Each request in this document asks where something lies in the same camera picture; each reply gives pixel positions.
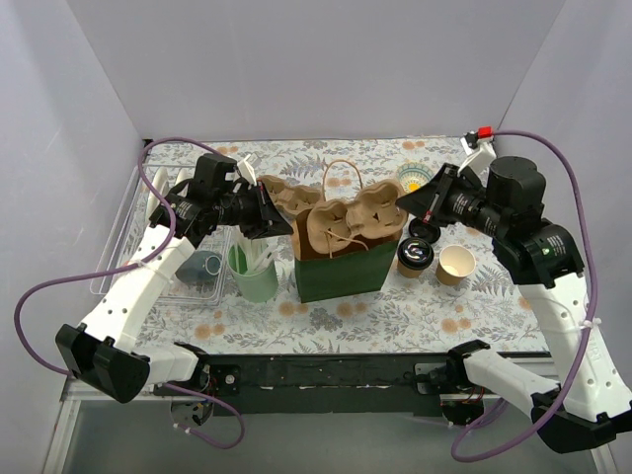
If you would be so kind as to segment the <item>green paper bag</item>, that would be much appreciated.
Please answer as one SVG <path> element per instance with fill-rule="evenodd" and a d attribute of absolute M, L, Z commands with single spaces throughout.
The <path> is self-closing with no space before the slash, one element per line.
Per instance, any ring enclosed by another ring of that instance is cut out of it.
<path fill-rule="evenodd" d="M 365 184 L 359 185 L 359 191 Z M 327 198 L 326 182 L 321 182 L 322 201 Z M 303 303 L 378 291 L 384 284 L 402 230 L 390 237 L 377 240 L 360 238 L 346 249 L 334 254 L 315 252 L 308 240 L 306 220 L 310 210 L 303 211 L 292 222 L 291 245 L 294 273 L 300 301 Z"/>

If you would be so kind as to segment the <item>brown paper coffee cup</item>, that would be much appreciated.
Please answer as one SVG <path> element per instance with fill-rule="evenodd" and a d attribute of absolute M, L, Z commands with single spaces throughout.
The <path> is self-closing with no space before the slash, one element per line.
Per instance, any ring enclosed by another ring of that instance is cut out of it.
<path fill-rule="evenodd" d="M 409 268 L 403 262 L 397 264 L 397 270 L 402 277 L 405 278 L 418 278 L 426 269 L 422 268 Z"/>

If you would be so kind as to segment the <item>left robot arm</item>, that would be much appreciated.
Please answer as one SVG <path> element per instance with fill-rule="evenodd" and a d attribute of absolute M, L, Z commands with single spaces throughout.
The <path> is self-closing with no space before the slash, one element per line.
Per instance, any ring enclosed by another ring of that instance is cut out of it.
<path fill-rule="evenodd" d="M 148 384 L 176 381 L 191 395 L 208 387 L 203 351 L 181 343 L 148 354 L 134 349 L 148 313 L 205 237 L 219 226 L 237 227 L 251 240 L 292 232 L 248 159 L 209 152 L 173 188 L 159 176 L 144 183 L 152 212 L 131 260 L 97 306 L 55 336 L 71 374 L 120 403 Z"/>

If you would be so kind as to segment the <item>black coffee cup lid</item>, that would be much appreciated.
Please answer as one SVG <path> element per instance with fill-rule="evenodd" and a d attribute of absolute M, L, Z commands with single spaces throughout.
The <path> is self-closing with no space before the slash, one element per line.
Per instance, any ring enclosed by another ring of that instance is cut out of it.
<path fill-rule="evenodd" d="M 409 268 L 428 268 L 435 258 L 435 251 L 427 241 L 409 237 L 397 248 L 398 263 L 403 262 Z"/>

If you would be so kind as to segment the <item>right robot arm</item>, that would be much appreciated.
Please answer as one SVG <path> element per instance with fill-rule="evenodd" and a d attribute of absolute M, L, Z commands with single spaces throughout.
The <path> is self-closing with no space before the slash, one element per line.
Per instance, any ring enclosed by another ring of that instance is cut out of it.
<path fill-rule="evenodd" d="M 572 235 L 542 215 L 546 181 L 522 157 L 493 160 L 488 179 L 445 163 L 400 208 L 436 227 L 461 223 L 491 237 L 493 253 L 534 313 L 561 380 L 533 374 L 475 340 L 451 349 L 444 370 L 458 392 L 482 386 L 530 417 L 552 450 L 607 444 L 631 429 L 631 391 L 594 319 L 585 266 Z"/>

